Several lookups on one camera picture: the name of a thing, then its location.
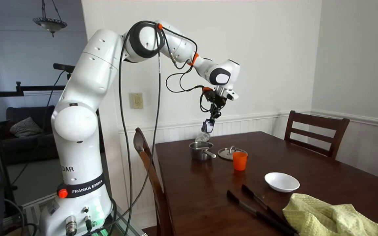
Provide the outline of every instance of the light switch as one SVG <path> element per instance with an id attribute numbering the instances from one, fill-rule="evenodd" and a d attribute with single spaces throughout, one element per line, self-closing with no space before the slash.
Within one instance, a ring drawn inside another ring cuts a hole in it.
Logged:
<path id="1" fill-rule="evenodd" d="M 133 109 L 144 108 L 144 102 L 142 100 L 142 93 L 132 93 L 132 108 Z"/>

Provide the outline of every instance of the yellow towel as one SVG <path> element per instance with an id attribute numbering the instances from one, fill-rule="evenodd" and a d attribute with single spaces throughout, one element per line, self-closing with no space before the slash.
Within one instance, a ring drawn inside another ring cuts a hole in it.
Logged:
<path id="1" fill-rule="evenodd" d="M 330 205 L 305 194 L 292 194 L 282 210 L 300 236 L 378 236 L 378 224 L 351 204 Z"/>

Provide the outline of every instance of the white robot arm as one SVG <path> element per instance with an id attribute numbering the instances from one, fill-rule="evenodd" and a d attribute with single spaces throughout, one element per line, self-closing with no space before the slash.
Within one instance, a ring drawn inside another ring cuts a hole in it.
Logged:
<path id="1" fill-rule="evenodd" d="M 163 54 L 173 62 L 193 66 L 201 77 L 216 86 L 215 91 L 206 87 L 202 90 L 211 102 L 211 116 L 202 131 L 211 132 L 226 100 L 238 98 L 233 85 L 239 64 L 232 60 L 216 64 L 198 56 L 192 43 L 166 22 L 138 22 L 124 35 L 98 30 L 84 48 L 52 114 L 63 183 L 53 203 L 42 211 L 39 222 L 42 235 L 81 236 L 100 228 L 111 212 L 100 158 L 96 110 L 117 75 L 120 61 L 138 63 L 155 56 L 157 37 Z"/>

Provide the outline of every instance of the black tongs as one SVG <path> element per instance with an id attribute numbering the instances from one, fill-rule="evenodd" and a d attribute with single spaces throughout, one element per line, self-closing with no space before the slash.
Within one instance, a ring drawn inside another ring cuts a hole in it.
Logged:
<path id="1" fill-rule="evenodd" d="M 246 203 L 240 201 L 230 190 L 227 191 L 227 197 L 232 200 L 233 202 L 237 203 L 239 206 L 241 206 L 243 209 L 247 210 L 248 212 L 252 213 L 258 218 L 261 218 L 263 221 L 267 222 L 269 225 L 277 228 L 280 232 L 282 232 L 284 235 L 287 236 L 298 236 L 297 231 L 292 228 L 285 220 L 280 218 L 278 214 L 276 214 L 263 200 L 261 200 L 256 194 L 253 193 L 252 190 L 250 190 L 246 185 L 241 186 L 241 190 L 243 193 L 246 193 L 250 198 L 255 200 L 256 202 L 261 205 L 262 208 L 264 208 L 269 215 L 272 216 L 272 218 L 266 216 L 265 214 L 262 214 L 261 212 L 258 212 L 251 206 L 247 205 Z"/>

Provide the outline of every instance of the orange cup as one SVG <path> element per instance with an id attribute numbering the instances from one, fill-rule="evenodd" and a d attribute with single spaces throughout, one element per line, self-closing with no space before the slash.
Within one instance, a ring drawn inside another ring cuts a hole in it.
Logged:
<path id="1" fill-rule="evenodd" d="M 233 152 L 234 170 L 243 171 L 246 169 L 247 153 L 242 151 Z"/>

